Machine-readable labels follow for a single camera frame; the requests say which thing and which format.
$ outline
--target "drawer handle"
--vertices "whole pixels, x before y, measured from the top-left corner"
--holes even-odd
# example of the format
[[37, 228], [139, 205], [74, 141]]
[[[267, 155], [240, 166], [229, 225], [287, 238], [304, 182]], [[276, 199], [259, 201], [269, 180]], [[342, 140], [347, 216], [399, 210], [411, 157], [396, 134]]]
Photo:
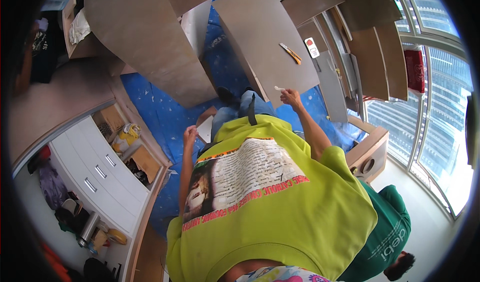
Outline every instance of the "drawer handle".
[[105, 156], [105, 158], [107, 159], [107, 161], [110, 163], [111, 166], [115, 167], [115, 165], [117, 165], [115, 162], [113, 162], [113, 160], [110, 158], [110, 155], [107, 154]]
[[105, 178], [107, 177], [106, 174], [105, 174], [105, 173], [102, 171], [102, 169], [100, 168], [100, 166], [98, 166], [98, 164], [97, 164], [97, 166], [95, 166], [95, 170], [98, 172], [98, 174], [99, 174], [100, 176], [102, 176], [102, 178], [105, 179]]
[[85, 178], [84, 180], [85, 184], [87, 184], [88, 188], [93, 191], [94, 193], [97, 191], [96, 187], [93, 186], [92, 182], [88, 178]]

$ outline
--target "black hair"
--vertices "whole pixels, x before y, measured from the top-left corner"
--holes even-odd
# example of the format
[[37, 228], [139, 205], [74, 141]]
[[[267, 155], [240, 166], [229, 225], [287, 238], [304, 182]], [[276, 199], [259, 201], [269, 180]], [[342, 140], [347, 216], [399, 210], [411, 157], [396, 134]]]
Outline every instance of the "black hair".
[[390, 281], [396, 281], [402, 278], [403, 274], [406, 273], [415, 262], [415, 256], [413, 254], [407, 253], [406, 255], [398, 259], [398, 263], [390, 266], [384, 272], [387, 278]]

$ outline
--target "jeans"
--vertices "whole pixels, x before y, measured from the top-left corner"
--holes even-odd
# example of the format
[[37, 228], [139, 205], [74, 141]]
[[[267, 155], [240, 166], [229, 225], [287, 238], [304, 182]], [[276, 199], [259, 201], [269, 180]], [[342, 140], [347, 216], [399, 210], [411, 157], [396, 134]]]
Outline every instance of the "jeans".
[[247, 90], [245, 93], [242, 95], [242, 98], [240, 100], [240, 109], [232, 108], [232, 107], [221, 107], [215, 117], [213, 117], [213, 122], [212, 122], [212, 142], [213, 139], [215, 138], [215, 135], [219, 131], [219, 129], [222, 127], [224, 123], [227, 123], [229, 121], [232, 121], [237, 118], [245, 117], [247, 116], [247, 111], [248, 111], [248, 105], [250, 105], [250, 102], [252, 101], [252, 95], [255, 94], [255, 105], [254, 105], [254, 110], [255, 114], [266, 114], [266, 115], [271, 115], [274, 117], [278, 117], [277, 114], [275, 113], [275, 110], [273, 108], [264, 102], [264, 100], [258, 96], [258, 94], [255, 93], [255, 91]]

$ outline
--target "drawer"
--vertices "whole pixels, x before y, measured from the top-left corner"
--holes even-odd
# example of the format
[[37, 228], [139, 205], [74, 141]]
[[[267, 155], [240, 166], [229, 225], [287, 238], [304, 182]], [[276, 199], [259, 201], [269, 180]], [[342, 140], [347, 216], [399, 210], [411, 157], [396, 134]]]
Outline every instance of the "drawer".
[[88, 142], [80, 128], [75, 125], [65, 132], [77, 154], [82, 159], [87, 169], [103, 186], [103, 188], [133, 215], [139, 215], [143, 202], [137, 200], [125, 189], [115, 176], [103, 165], [100, 158]]
[[88, 142], [95, 148], [95, 153], [106, 168], [122, 183], [122, 185], [140, 202], [144, 202], [148, 196], [147, 188], [132, 174], [127, 166], [120, 160], [115, 151], [100, 133], [97, 125], [91, 117], [78, 123], [81, 132]]
[[117, 202], [87, 169], [76, 153], [65, 133], [51, 142], [56, 155], [66, 171], [73, 178], [73, 183], [89, 198], [98, 210], [101, 210], [125, 232], [130, 232], [135, 224], [135, 216]]

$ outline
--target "black shoe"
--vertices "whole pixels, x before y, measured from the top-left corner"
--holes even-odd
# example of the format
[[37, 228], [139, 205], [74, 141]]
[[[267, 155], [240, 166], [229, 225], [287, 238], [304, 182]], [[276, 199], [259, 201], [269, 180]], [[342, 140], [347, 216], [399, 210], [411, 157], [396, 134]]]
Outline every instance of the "black shoe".
[[228, 89], [226, 89], [225, 87], [218, 87], [216, 89], [217, 91], [217, 94], [218, 94], [218, 97], [219, 99], [226, 105], [233, 105], [233, 104], [239, 104], [240, 103], [240, 99], [239, 98], [236, 98], [233, 93], [231, 93]]

